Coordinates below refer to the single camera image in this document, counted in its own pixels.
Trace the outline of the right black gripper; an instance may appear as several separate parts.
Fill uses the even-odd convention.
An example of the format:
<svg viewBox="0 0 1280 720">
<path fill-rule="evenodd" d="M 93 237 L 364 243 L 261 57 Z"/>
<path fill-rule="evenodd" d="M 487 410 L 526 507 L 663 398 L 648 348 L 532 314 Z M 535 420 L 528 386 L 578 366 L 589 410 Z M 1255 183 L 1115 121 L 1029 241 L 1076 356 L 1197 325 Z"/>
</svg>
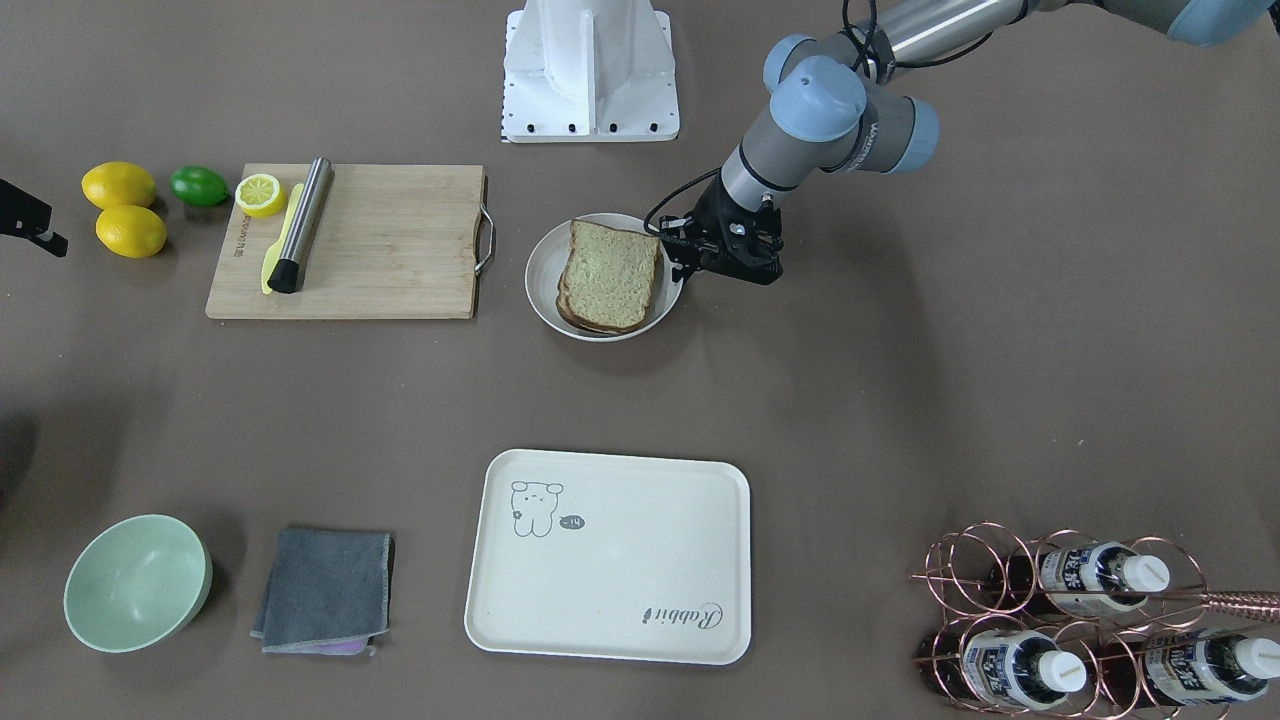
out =
<svg viewBox="0 0 1280 720">
<path fill-rule="evenodd" d="M 65 258 L 68 241 L 50 229 L 51 206 L 6 179 L 1 186 L 1 233 L 27 238 L 55 258 Z"/>
</svg>

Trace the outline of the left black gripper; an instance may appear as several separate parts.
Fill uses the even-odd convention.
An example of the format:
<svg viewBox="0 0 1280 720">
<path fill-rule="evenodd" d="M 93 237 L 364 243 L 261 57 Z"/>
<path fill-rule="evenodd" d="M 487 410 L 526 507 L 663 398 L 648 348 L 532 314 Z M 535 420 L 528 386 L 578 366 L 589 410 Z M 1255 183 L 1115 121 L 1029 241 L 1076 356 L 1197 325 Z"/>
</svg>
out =
<svg viewBox="0 0 1280 720">
<path fill-rule="evenodd" d="M 754 284 L 771 284 L 783 274 L 782 215 L 774 195 L 764 192 L 759 208 L 749 210 L 731 197 L 718 176 L 690 213 L 660 218 L 660 242 L 677 284 L 698 272 Z"/>
</svg>

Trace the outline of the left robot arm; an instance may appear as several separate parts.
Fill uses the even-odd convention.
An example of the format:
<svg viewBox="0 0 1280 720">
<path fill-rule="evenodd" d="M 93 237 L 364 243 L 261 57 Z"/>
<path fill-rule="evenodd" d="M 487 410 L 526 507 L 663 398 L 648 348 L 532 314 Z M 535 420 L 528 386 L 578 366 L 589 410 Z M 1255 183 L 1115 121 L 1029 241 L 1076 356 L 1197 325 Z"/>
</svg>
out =
<svg viewBox="0 0 1280 720">
<path fill-rule="evenodd" d="M 695 208 L 645 219 L 673 265 L 672 281 L 698 272 L 777 281 L 780 208 L 810 173 L 908 173 L 933 156 L 937 113 L 890 92 L 896 74 L 957 60 L 995 31 L 1057 9 L 1057 1 L 901 1 L 844 22 L 828 38 L 778 41 L 763 67 L 769 101 L 722 165 L 704 174 Z"/>
</svg>

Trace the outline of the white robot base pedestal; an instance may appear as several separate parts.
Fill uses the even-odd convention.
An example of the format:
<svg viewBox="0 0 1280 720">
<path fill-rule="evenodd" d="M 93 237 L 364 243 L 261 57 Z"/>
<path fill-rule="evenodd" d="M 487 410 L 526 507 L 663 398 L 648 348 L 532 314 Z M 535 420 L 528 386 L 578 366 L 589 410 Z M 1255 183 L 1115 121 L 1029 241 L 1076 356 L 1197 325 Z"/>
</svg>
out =
<svg viewBox="0 0 1280 720">
<path fill-rule="evenodd" d="M 506 17 L 500 140 L 678 137 L 672 23 L 649 1 L 526 1 Z"/>
</svg>

